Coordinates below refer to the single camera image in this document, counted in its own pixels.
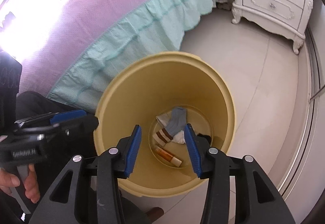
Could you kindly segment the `orange rectangular box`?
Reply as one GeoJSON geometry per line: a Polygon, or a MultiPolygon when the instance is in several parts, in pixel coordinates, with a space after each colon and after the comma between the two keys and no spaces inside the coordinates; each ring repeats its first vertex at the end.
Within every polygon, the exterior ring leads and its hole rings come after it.
{"type": "Polygon", "coordinates": [[[173,164],[176,167],[181,166],[182,161],[180,159],[178,159],[177,157],[175,157],[175,155],[167,152],[165,149],[163,149],[159,146],[155,146],[154,150],[160,157],[162,157],[167,162],[173,164]]]}

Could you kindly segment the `grey blue sock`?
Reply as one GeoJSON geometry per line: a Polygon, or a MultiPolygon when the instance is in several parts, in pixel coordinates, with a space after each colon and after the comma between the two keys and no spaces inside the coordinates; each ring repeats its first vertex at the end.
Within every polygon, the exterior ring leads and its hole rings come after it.
{"type": "Polygon", "coordinates": [[[161,127],[152,136],[153,143],[164,147],[170,143],[172,137],[180,130],[184,131],[187,124],[187,109],[183,107],[175,107],[171,110],[171,119],[166,127],[161,127]]]}

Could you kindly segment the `white tissue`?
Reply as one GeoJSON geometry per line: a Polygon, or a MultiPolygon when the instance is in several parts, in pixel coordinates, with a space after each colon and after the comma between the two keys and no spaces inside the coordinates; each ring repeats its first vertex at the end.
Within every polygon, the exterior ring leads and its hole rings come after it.
{"type": "MultiPolygon", "coordinates": [[[[171,111],[163,113],[161,115],[156,116],[156,121],[161,127],[166,127],[167,124],[169,123],[171,119],[171,111]]],[[[184,139],[184,131],[180,130],[178,131],[173,137],[172,137],[172,142],[177,143],[177,144],[185,144],[185,139],[184,139]]]]}

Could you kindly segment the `yellow plastic trash bin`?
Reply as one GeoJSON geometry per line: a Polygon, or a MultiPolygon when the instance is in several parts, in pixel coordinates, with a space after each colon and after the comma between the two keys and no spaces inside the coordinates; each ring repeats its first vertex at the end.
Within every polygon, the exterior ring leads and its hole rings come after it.
{"type": "Polygon", "coordinates": [[[152,198],[188,193],[203,183],[192,169],[185,124],[227,152],[236,123],[234,102],[221,76],[185,52],[151,55],[123,70],[102,94],[96,116],[98,154],[129,136],[135,125],[141,127],[134,170],[118,185],[137,197],[152,198]]]}

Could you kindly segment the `person's dark trousers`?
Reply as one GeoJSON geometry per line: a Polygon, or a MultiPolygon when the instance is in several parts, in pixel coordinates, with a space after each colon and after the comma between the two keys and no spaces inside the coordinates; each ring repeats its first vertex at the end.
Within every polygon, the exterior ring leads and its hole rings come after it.
{"type": "MultiPolygon", "coordinates": [[[[44,127],[49,122],[29,125],[15,124],[19,119],[29,118],[45,113],[62,113],[77,110],[64,104],[56,103],[35,92],[19,93],[22,65],[9,54],[1,53],[1,129],[11,126],[19,129],[44,127]]],[[[84,159],[97,157],[93,134],[69,138],[63,155],[42,163],[30,163],[5,169],[1,167],[1,212],[4,223],[20,223],[18,211],[24,212],[28,223],[39,202],[60,174],[66,164],[76,155],[84,159]]],[[[88,189],[88,216],[85,223],[96,223],[96,176],[91,177],[88,189]]],[[[159,207],[142,211],[131,201],[121,195],[119,190],[125,223],[153,223],[163,215],[159,207]]]]}

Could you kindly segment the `purple dotted bed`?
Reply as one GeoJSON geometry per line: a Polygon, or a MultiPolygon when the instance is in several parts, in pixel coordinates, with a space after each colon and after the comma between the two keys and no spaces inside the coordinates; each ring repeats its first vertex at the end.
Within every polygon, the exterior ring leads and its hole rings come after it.
{"type": "Polygon", "coordinates": [[[179,51],[214,0],[62,0],[1,37],[22,64],[19,92],[96,110],[109,83],[146,56],[179,51]]]}

